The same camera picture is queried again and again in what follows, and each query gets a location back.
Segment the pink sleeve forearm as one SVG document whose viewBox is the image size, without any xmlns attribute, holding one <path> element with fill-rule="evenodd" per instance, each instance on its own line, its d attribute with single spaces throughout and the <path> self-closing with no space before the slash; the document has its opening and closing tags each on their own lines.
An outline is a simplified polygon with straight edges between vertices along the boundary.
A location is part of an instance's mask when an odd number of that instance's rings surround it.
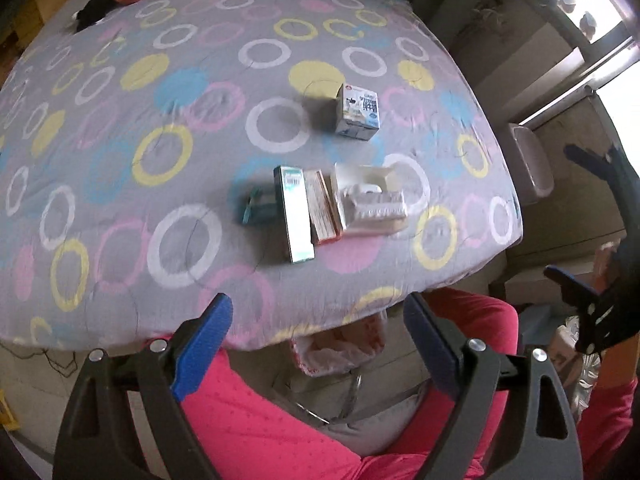
<svg viewBox="0 0 640 480">
<path fill-rule="evenodd" d="M 577 432 L 585 479 L 597 479 L 631 432 L 638 386 L 639 335 L 604 352 L 599 376 Z"/>
</svg>

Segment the person right hand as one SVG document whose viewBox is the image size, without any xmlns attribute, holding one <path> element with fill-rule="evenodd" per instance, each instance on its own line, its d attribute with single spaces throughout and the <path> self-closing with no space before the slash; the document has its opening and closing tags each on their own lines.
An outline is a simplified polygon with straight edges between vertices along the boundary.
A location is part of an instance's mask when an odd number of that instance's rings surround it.
<svg viewBox="0 0 640 480">
<path fill-rule="evenodd" d="M 607 242 L 600 246 L 593 259 L 592 286 L 597 292 L 604 292 L 620 275 L 615 255 L 620 241 Z"/>
</svg>

